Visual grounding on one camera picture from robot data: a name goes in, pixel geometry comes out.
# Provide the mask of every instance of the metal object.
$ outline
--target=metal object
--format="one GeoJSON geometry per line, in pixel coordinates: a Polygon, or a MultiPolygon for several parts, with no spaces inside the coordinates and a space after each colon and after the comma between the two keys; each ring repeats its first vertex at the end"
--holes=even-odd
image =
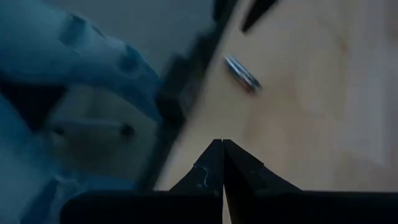
{"type": "Polygon", "coordinates": [[[261,89],[261,84],[251,73],[243,67],[232,55],[225,56],[225,61],[229,69],[232,71],[234,76],[240,81],[240,83],[247,89],[247,91],[255,92],[261,89]]]}

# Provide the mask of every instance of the blue cloth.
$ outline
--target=blue cloth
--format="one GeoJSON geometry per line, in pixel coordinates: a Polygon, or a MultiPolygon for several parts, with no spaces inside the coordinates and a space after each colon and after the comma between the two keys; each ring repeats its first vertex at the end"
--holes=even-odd
{"type": "MultiPolygon", "coordinates": [[[[161,122],[155,71],[135,49],[87,20],[40,1],[0,0],[0,30],[2,78],[100,86],[161,122]]],[[[82,192],[133,189],[125,180],[66,170],[1,95],[0,118],[0,223],[58,223],[62,205],[82,192]]]]}

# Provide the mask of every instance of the black object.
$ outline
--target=black object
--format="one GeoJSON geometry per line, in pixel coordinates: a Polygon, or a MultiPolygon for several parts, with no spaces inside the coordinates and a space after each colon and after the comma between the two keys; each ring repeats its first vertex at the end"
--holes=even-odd
{"type": "Polygon", "coordinates": [[[396,222],[397,193],[303,191],[231,140],[214,140],[170,191],[89,192],[61,223],[222,223],[223,185],[235,223],[396,222]]]}
{"type": "Polygon", "coordinates": [[[43,128],[51,110],[66,90],[63,86],[30,85],[0,79],[0,93],[17,109],[33,132],[43,128]]]}
{"type": "Polygon", "coordinates": [[[215,11],[218,15],[215,28],[196,39],[188,57],[181,55],[173,57],[156,99],[160,115],[170,126],[180,129],[190,114],[200,93],[208,65],[236,2],[237,0],[215,2],[217,3],[215,7],[218,9],[215,11]]]}
{"type": "Polygon", "coordinates": [[[121,136],[125,138],[131,138],[136,133],[134,128],[130,124],[123,124],[120,129],[121,136]]]}
{"type": "Polygon", "coordinates": [[[218,22],[221,20],[224,14],[224,10],[227,7],[229,0],[214,0],[214,8],[213,8],[213,19],[218,22]]]}
{"type": "Polygon", "coordinates": [[[247,33],[248,30],[266,13],[278,0],[256,0],[243,23],[242,31],[247,33]]]}

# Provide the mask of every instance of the wooden floor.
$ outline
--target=wooden floor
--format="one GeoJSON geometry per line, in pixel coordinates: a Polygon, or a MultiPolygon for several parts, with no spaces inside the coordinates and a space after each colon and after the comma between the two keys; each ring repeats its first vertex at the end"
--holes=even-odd
{"type": "Polygon", "coordinates": [[[301,189],[398,190],[398,1],[282,0],[248,35],[240,1],[158,183],[232,139],[301,189]],[[233,54],[263,84],[248,95],[233,54]]]}

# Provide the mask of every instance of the wooden surface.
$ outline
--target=wooden surface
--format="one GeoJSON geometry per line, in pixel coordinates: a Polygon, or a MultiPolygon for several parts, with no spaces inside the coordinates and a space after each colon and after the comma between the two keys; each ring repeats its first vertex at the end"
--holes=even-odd
{"type": "Polygon", "coordinates": [[[221,138],[301,189],[397,191],[398,1],[281,0],[244,35],[250,4],[236,6],[158,189],[221,138]],[[257,96],[225,54],[262,83],[257,96]]]}

